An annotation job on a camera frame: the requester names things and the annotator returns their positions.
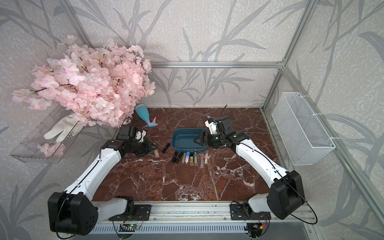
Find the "teal plastic storage box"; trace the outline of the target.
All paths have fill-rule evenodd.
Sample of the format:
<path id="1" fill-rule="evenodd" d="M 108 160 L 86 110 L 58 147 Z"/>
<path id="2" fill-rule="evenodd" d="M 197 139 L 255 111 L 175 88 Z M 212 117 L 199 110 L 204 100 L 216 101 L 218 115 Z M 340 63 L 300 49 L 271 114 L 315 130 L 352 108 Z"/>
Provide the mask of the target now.
<path id="1" fill-rule="evenodd" d="M 171 146 L 176 152 L 205 152 L 208 145 L 202 147 L 194 143 L 194 139 L 202 132 L 207 131 L 198 128 L 176 129 L 172 134 Z"/>

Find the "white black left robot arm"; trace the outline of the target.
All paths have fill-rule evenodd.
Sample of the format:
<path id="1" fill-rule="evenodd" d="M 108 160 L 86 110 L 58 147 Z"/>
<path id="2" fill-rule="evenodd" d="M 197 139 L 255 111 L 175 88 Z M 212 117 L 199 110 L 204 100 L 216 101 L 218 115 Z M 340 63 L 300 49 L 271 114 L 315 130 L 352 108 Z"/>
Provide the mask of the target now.
<path id="1" fill-rule="evenodd" d="M 50 230 L 85 236 L 100 222 L 106 220 L 132 220 L 142 212 L 132 197 L 116 197 L 109 201 L 94 202 L 94 195 L 110 170 L 127 154 L 143 157 L 156 152 L 157 147 L 148 138 L 140 141 L 109 140 L 100 149 L 91 165 L 63 192 L 54 192 L 48 199 Z"/>

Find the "beige nude lipstick tube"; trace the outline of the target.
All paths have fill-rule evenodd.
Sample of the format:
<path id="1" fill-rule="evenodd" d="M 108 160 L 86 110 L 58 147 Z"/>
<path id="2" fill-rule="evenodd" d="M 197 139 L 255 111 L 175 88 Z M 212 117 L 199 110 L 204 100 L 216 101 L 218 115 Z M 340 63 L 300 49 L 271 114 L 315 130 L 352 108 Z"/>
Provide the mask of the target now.
<path id="1" fill-rule="evenodd" d="M 159 155 L 159 152 L 158 152 L 158 150 L 156 149 L 156 150 L 154 150 L 154 154 L 155 154 L 155 158 L 159 158 L 160 157 L 160 155 Z"/>

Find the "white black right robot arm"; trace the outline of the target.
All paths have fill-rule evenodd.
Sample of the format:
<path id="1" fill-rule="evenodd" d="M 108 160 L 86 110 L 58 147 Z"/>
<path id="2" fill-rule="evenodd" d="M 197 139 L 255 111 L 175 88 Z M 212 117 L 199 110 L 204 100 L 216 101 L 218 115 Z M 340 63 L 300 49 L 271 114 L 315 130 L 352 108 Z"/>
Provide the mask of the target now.
<path id="1" fill-rule="evenodd" d="M 254 213 L 270 212 L 284 220 L 306 202 L 300 174 L 296 171 L 289 172 L 272 161 L 245 133 L 225 135 L 222 132 L 212 135 L 203 132 L 195 137 L 194 142 L 203 147 L 229 148 L 258 172 L 270 191 L 247 200 L 246 205 Z"/>

